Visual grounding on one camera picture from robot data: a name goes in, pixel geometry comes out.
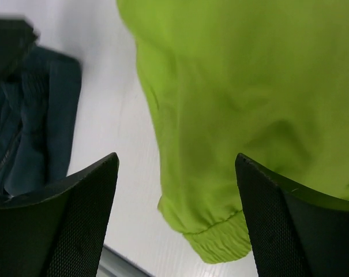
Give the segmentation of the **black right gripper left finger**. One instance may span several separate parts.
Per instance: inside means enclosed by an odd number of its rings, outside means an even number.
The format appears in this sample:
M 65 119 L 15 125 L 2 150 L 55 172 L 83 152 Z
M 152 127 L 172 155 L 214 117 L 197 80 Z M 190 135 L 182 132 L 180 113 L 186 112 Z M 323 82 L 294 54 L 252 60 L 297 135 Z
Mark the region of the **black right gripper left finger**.
M 111 153 L 42 189 L 0 201 L 0 276 L 95 276 L 118 168 Z

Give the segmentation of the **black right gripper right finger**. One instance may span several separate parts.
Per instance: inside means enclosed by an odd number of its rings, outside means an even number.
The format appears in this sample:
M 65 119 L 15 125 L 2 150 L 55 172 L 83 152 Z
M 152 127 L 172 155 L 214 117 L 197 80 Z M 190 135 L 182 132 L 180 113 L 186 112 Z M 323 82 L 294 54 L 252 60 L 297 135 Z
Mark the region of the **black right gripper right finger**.
M 259 276 L 349 276 L 349 201 L 235 160 Z

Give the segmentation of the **dark navy shorts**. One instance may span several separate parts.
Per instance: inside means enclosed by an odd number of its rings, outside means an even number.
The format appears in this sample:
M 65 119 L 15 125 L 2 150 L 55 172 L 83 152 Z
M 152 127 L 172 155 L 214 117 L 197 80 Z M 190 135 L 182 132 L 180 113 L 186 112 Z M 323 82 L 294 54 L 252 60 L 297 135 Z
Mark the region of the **dark navy shorts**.
M 37 44 L 23 18 L 0 17 L 0 201 L 65 178 L 82 67 Z

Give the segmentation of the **lime green shorts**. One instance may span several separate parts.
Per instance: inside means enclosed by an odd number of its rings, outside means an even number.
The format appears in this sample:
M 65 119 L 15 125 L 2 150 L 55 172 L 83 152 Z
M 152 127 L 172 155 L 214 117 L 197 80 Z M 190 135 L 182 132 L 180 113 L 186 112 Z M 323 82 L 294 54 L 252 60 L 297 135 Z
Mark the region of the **lime green shorts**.
M 205 263 L 251 250 L 239 153 L 349 200 L 349 1 L 117 7 L 159 147 L 159 211 Z

